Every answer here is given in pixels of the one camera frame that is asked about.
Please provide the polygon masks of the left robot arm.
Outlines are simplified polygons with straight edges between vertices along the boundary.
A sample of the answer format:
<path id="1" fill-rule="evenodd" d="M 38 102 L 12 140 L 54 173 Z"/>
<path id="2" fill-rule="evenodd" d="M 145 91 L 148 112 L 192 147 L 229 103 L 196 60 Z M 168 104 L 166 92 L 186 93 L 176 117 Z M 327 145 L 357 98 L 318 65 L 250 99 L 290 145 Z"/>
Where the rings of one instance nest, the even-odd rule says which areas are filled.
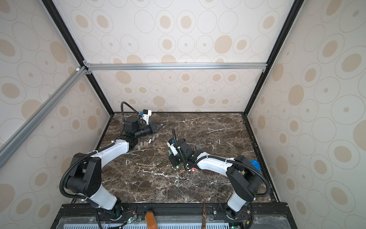
<path id="1" fill-rule="evenodd" d="M 60 193 L 67 198 L 83 199 L 110 214 L 122 212 L 121 201 L 102 185 L 102 168 L 133 150 L 140 137 L 155 134 L 163 127 L 163 123 L 151 122 L 132 134 L 121 134 L 99 150 L 74 155 L 70 167 L 60 180 Z"/>

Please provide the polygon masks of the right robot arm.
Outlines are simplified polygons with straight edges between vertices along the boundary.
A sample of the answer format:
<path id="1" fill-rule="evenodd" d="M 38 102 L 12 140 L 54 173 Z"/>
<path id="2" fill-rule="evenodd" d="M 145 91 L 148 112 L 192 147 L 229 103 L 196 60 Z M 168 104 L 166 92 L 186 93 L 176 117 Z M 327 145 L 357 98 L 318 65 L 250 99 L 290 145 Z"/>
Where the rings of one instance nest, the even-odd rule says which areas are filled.
<path id="1" fill-rule="evenodd" d="M 267 179 L 255 160 L 243 155 L 235 158 L 214 156 L 197 147 L 191 147 L 185 139 L 169 139 L 167 142 L 169 160 L 173 167 L 183 164 L 187 170 L 209 170 L 229 179 L 233 193 L 226 203 L 229 213 L 238 213 L 243 206 L 250 204 L 256 197 L 265 197 L 271 192 Z"/>

